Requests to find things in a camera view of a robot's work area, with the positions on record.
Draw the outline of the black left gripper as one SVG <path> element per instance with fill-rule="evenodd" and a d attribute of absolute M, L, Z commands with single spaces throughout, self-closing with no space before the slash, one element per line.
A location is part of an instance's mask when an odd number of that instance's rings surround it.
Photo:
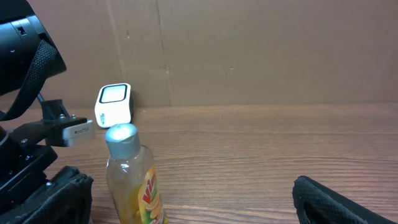
<path fill-rule="evenodd" d="M 64 147 L 63 129 L 87 122 L 68 114 L 62 100 L 41 101 L 43 118 L 12 132 L 1 129 L 1 213 L 15 208 L 37 189 L 76 176 L 76 167 L 64 167 L 52 180 L 44 170 L 57 159 L 54 146 Z"/>

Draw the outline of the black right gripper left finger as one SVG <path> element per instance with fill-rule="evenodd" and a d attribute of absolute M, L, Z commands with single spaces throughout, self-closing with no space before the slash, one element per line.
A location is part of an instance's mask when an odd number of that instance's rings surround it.
<path fill-rule="evenodd" d="M 1 215 L 1 224 L 89 223 L 93 178 L 78 174 L 52 187 L 44 185 Z"/>

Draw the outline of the yellow liquid bottle silver cap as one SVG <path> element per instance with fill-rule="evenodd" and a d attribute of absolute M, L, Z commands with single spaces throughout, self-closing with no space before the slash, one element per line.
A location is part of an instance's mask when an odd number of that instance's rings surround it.
<path fill-rule="evenodd" d="M 121 223 L 168 224 L 152 150 L 130 123 L 109 128 L 106 180 Z"/>

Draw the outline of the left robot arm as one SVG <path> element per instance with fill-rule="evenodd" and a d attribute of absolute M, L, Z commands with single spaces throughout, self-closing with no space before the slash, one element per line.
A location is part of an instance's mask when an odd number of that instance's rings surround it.
<path fill-rule="evenodd" d="M 46 79 L 66 71 L 66 65 L 32 7 L 26 0 L 1 1 L 1 94 L 18 94 L 1 121 L 22 116 L 39 100 L 43 118 L 12 132 L 1 129 L 1 213 L 24 203 L 45 185 L 45 169 L 66 147 L 63 133 L 80 128 L 86 118 L 70 116 L 62 100 L 44 100 Z"/>

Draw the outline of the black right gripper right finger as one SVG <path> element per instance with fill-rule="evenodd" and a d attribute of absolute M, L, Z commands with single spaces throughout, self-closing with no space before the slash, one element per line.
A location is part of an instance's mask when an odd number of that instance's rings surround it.
<path fill-rule="evenodd" d="M 300 224 L 395 224 L 304 175 L 292 196 Z"/>

